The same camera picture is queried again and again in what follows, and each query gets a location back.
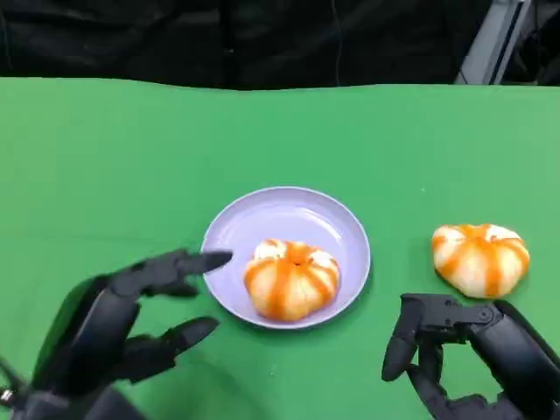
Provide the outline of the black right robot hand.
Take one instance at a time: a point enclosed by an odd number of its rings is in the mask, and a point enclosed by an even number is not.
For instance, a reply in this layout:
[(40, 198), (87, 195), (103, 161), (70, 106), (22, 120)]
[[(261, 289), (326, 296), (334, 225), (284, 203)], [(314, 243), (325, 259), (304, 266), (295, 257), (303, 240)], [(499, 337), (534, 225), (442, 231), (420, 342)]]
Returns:
[[(469, 344), (502, 391), (451, 399), (441, 386), (445, 344)], [(528, 320), (501, 299), (465, 306), (451, 295), (407, 293), (381, 367), (407, 375), (435, 419), (557, 419), (559, 357)]]

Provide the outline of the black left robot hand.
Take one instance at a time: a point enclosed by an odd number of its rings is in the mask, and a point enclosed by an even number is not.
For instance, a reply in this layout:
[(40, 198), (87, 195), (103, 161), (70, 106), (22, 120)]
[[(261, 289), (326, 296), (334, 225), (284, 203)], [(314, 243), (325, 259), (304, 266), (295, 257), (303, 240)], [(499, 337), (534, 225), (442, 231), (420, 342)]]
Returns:
[(66, 295), (45, 338), (31, 379), (34, 389), (77, 398), (111, 382), (140, 382), (174, 368), (176, 358), (218, 326), (192, 318), (159, 337), (130, 332), (141, 297), (194, 298), (186, 282), (227, 264), (230, 251), (190, 254), (179, 248), (79, 283)]

